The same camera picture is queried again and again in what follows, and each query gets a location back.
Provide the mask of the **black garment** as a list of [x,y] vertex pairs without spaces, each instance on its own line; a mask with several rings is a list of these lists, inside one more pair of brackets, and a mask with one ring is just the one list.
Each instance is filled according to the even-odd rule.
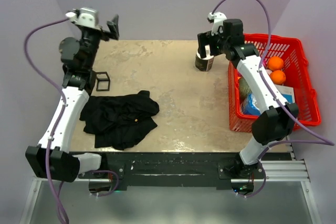
[[124,151],[138,145],[158,125],[152,119],[160,111],[150,92],[123,96],[91,96],[81,111],[83,131],[95,136],[95,148]]

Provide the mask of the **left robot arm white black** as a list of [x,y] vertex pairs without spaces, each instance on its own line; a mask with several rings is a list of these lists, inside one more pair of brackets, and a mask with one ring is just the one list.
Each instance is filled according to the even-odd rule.
[[60,93],[60,101],[45,134],[36,146],[29,146],[25,156],[35,175],[49,181],[73,182],[80,174],[91,172],[97,178],[108,174],[109,165],[97,153],[71,155],[70,141],[79,115],[95,87],[93,63],[101,41],[119,39],[119,15],[107,21],[108,30],[95,25],[92,15],[67,13],[81,31],[81,38],[67,37],[59,44],[63,64],[62,85],[57,85],[36,66],[33,69]]

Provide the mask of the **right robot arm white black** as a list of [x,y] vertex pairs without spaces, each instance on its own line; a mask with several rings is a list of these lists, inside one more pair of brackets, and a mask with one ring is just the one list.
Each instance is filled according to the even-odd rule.
[[292,132],[299,108],[296,103],[289,103],[271,81],[256,46],[245,42],[240,19],[228,19],[219,13],[209,14],[207,20],[213,26],[197,35],[197,56],[204,59],[207,54],[224,54],[247,81],[260,110],[251,126],[252,138],[224,167],[226,174],[246,178],[258,167],[261,155]]

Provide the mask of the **toilet paper roll dark wrapper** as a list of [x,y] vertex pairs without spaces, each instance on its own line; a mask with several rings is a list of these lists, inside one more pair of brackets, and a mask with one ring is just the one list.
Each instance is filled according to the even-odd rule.
[[206,57],[201,58],[198,51],[195,56],[195,67],[200,71],[210,71],[213,65],[214,56],[211,55],[209,45],[205,46]]

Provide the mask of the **green melon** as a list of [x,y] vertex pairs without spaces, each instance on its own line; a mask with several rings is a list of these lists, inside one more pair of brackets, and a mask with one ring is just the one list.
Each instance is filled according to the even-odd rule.
[[249,87],[247,81],[241,77],[238,80],[238,89],[239,89],[239,98],[241,101],[244,101],[249,94],[252,93],[251,88]]

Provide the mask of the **upper orange fruit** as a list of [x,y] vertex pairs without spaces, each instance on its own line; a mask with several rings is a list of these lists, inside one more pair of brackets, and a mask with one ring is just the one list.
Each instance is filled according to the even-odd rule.
[[267,62],[267,68],[271,71],[282,70],[284,67],[284,61],[280,57],[273,56],[269,58]]

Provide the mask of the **orange fruit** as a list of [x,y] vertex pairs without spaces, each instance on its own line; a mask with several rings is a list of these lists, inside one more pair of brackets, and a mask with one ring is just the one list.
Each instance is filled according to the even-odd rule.
[[284,61],[280,57],[273,56],[269,58],[267,62],[267,68],[271,71],[282,70],[284,67]]
[[286,82],[286,75],[281,70],[273,71],[269,76],[274,84],[282,85]]

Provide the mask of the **lower orange fruit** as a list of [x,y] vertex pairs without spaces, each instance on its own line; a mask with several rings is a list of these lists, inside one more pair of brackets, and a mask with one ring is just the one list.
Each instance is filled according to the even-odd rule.
[[281,70],[273,71],[269,76],[274,84],[282,85],[286,82],[286,75]]

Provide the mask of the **red plastic basket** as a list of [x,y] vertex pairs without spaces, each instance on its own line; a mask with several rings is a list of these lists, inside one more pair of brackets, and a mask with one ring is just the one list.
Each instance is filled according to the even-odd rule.
[[[283,72],[286,75],[285,86],[293,88],[296,104],[299,107],[298,120],[304,126],[318,126],[322,119],[317,102],[317,93],[313,88],[308,72],[302,43],[297,38],[272,35],[270,49],[265,57],[279,57],[284,61]],[[228,65],[228,102],[229,129],[236,132],[251,132],[251,125],[257,119],[253,115],[241,113],[239,98],[238,72]]]

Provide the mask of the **white blue booklet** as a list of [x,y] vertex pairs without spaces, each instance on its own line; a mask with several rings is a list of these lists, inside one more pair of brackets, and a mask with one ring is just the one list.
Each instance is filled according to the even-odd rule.
[[283,86],[283,85],[276,85],[278,91],[281,95],[286,98],[289,103],[295,103],[295,93],[292,87]]

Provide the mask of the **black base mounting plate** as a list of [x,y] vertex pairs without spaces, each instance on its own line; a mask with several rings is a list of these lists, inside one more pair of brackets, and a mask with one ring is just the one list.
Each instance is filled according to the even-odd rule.
[[115,172],[118,190],[128,187],[215,187],[232,188],[232,180],[248,182],[263,179],[260,165],[236,171],[237,153],[209,152],[102,152],[97,173],[85,172],[80,179],[108,180],[107,171]]

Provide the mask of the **aluminium rail frame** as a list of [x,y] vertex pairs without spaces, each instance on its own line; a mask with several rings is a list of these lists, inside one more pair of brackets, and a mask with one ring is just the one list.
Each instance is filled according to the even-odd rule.
[[[72,151],[70,154],[89,152]],[[296,160],[291,145],[286,145],[283,151],[265,154],[258,165],[265,174],[263,179],[248,182],[234,179],[230,190],[149,186],[118,190],[113,179],[119,176],[112,171],[107,171],[108,180],[77,177],[73,182],[49,181],[37,177],[33,171],[27,222],[319,223],[310,196],[307,166],[304,161]]]

